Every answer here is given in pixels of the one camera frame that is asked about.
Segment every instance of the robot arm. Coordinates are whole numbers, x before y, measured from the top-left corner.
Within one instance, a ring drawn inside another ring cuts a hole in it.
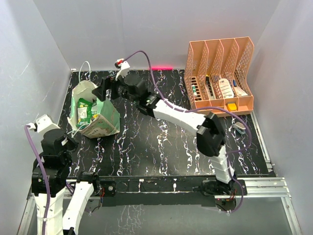
[[[120,66],[125,62],[118,60],[115,64]],[[111,90],[111,99],[122,97],[134,102],[138,110],[154,118],[170,121],[191,132],[197,137],[197,148],[204,155],[210,157],[211,163],[215,169],[215,185],[208,190],[210,194],[231,194],[234,181],[236,178],[234,169],[227,165],[225,149],[225,131],[218,120],[218,117],[209,113],[209,115],[186,113],[177,111],[186,110],[182,107],[171,104],[161,99],[160,95],[149,92],[145,82],[138,74],[120,73],[104,78],[101,85],[94,89],[92,93],[101,101],[106,99],[106,91]]]
[[[63,198],[69,167],[72,164],[70,152],[75,151],[78,143],[60,129],[48,115],[28,124],[31,130],[43,135],[41,141],[44,168],[49,180],[50,195],[47,194],[40,167],[35,167],[32,175],[32,193],[37,206],[37,232],[45,235],[77,235],[87,201],[94,191],[99,191],[99,177],[94,172],[81,172],[77,179],[76,190],[63,216]],[[49,200],[48,213],[45,208]]]

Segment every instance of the floor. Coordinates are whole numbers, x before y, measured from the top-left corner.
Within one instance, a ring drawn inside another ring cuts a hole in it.
[[[152,90],[150,72],[134,70],[147,81]],[[113,71],[91,73],[91,81],[100,84],[102,77]],[[190,103],[183,82],[183,70],[154,71],[158,86],[169,101],[190,109]],[[82,73],[86,80],[88,72]],[[72,89],[78,84],[78,73],[70,77],[68,92],[59,125],[70,131],[67,117],[70,113]],[[180,127],[164,120],[157,120],[141,114],[129,101],[112,101],[121,115],[120,133],[105,138],[88,139],[75,136],[80,146],[72,153],[73,165],[69,176],[76,177],[81,171],[95,171],[100,176],[167,176],[167,175],[211,175],[214,174],[210,160],[199,153],[196,139]],[[248,151],[230,155],[231,164],[238,175],[268,175],[261,146],[251,115],[241,116],[251,128],[253,141]],[[247,135],[241,136],[231,127],[231,117],[220,118],[226,130],[226,148],[243,148]]]
[[[69,200],[64,201],[64,208]],[[91,216],[83,213],[80,235],[291,235],[280,198],[245,198],[242,207],[227,216],[200,205],[127,205],[104,207]],[[37,231],[33,213],[28,235]]]

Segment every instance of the white wall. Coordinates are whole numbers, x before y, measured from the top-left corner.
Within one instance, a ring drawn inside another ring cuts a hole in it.
[[[250,36],[257,43],[279,0],[34,0],[65,60],[93,70],[145,50],[153,65],[185,68],[188,42]],[[142,55],[133,68],[147,68]]]
[[[313,231],[313,2],[282,0],[248,75],[270,158],[287,180],[304,234]]]
[[[34,154],[23,126],[58,120],[70,69],[32,0],[0,1],[0,233],[16,234]],[[41,138],[33,134],[36,146]]]

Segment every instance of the red light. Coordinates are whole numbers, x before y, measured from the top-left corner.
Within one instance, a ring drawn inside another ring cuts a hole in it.
[[[172,66],[153,66],[152,70],[172,70]]]

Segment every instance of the green package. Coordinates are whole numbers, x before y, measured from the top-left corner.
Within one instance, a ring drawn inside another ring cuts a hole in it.
[[[92,105],[93,103],[80,98],[77,102],[77,116],[78,116],[78,121],[76,124],[77,128],[80,128],[84,124],[89,124],[91,117],[92,117]]]
[[[95,102],[92,103],[91,121],[94,121],[97,116],[98,116],[98,107],[97,107],[97,101],[95,101]]]

